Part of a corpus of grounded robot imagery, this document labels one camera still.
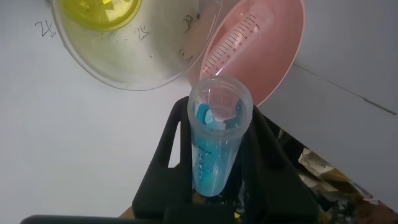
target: white wall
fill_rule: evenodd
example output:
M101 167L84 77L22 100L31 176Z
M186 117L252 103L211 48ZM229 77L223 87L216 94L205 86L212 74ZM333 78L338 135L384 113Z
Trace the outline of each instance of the white wall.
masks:
M398 1L304 3L296 64L398 113Z
M261 111L398 211L398 1L304 2L298 66Z

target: transparent measuring cup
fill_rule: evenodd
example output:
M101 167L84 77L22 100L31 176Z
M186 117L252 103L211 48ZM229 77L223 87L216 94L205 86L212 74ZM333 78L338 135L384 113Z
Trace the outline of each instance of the transparent measuring cup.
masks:
M234 78L210 77L191 91L192 172L199 194L211 197L224 189L252 110L249 90Z
M99 81L124 90L150 90L187 73L206 50L222 5L220 0L51 3L72 57Z

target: yellow container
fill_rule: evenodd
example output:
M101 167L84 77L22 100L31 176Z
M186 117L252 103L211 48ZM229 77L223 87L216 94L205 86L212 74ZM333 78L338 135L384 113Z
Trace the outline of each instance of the yellow container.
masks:
M127 25L138 13L142 0L63 0L64 13L91 30L112 31Z

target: pink plastic bowl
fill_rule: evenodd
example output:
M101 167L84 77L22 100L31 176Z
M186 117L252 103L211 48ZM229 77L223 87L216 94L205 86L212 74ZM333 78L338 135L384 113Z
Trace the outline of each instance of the pink plastic bowl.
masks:
M240 3L242 1L260 4L264 15L272 22L268 24L266 32L237 60L228 64L220 75L237 78L250 90L254 104L260 105L283 80L299 50L305 23L304 5L302 0L241 0ZM231 7L229 2L235 4L233 0L224 0L223 7ZM203 63L231 32L241 16L247 13L242 4L232 7L217 28ZM205 77L206 73L193 70L190 72L191 86Z

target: white surface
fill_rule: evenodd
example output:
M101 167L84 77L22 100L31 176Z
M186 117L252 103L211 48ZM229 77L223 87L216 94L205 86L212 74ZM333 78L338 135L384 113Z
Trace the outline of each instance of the white surface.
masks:
M6 1L0 12L0 223L38 213L122 214L189 84L107 86L58 34L41 36L34 24L52 21L44 1Z
M260 110L398 211L397 116L296 66Z
M398 113L398 1L304 0L296 63Z
M307 23L318 19L310 15L316 11L309 5L317 2L305 1ZM338 21L338 13L331 21ZM58 34L41 37L40 27L34 24L45 19L51 22L52 16L42 0L5 1L0 8L0 222L19 223L37 213L118 216L131 204L172 105L188 95L190 87L181 80L143 92L107 86L69 56ZM320 32L320 40L331 40L325 32ZM323 80L333 74L354 79L339 80L342 84L370 78L365 84L377 85L374 90L365 88L373 91L369 98L390 105L397 99L396 90L377 76L392 73L384 69L384 61L356 62L361 72L342 70L347 63L335 64L337 56L320 54L334 52L338 45L312 52L305 41L298 63L308 63L300 65L309 65L307 69L315 72L321 63L325 67L320 70L326 72L318 73L319 78L293 67L261 110L398 210L397 117ZM362 51L356 53L350 55L363 57ZM375 68L382 72L360 76ZM176 164L178 154L173 153L171 160Z

